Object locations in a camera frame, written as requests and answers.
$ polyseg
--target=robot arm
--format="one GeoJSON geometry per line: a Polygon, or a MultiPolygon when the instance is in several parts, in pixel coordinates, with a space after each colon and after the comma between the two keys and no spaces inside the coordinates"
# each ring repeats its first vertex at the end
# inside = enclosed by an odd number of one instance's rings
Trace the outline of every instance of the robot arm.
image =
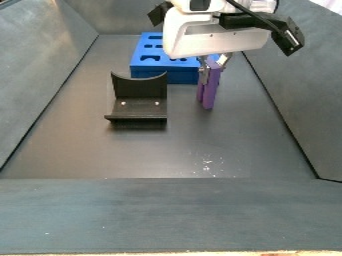
{"type": "Polygon", "coordinates": [[[270,36],[290,56],[304,47],[302,32],[276,16],[276,0],[171,0],[149,14],[165,21],[163,45],[171,58],[260,49],[270,36]]]}

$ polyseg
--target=black holder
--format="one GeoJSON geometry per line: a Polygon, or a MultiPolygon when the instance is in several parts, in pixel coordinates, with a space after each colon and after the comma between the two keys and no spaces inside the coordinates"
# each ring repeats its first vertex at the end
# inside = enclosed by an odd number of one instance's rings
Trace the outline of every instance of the black holder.
{"type": "Polygon", "coordinates": [[[105,118],[125,128],[161,128],[167,122],[167,72],[147,79],[111,73],[115,103],[105,118]]]}

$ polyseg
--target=black bracket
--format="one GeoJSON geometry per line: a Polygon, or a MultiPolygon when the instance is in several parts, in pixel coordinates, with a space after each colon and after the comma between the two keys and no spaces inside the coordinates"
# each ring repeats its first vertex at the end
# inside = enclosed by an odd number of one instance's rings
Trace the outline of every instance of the black bracket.
{"type": "Polygon", "coordinates": [[[162,127],[167,121],[167,72],[147,79],[111,73],[115,103],[105,118],[129,128],[162,127]]]}
{"type": "Polygon", "coordinates": [[[230,15],[222,14],[220,24],[228,30],[244,28],[261,28],[272,30],[272,37],[286,56],[290,56],[305,46],[304,33],[294,23],[293,19],[284,18],[272,13],[256,13],[260,17],[268,20],[277,28],[270,27],[264,21],[250,16],[249,14],[230,15]]]}

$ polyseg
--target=blue block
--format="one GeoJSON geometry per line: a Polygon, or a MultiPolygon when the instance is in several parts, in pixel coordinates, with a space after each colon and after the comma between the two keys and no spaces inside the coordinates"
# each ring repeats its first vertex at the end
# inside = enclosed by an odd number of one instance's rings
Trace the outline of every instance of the blue block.
{"type": "Polygon", "coordinates": [[[142,33],[130,64],[133,78],[149,78],[167,71],[170,84],[197,84],[197,57],[170,59],[163,50],[162,37],[161,32],[142,33]]]}

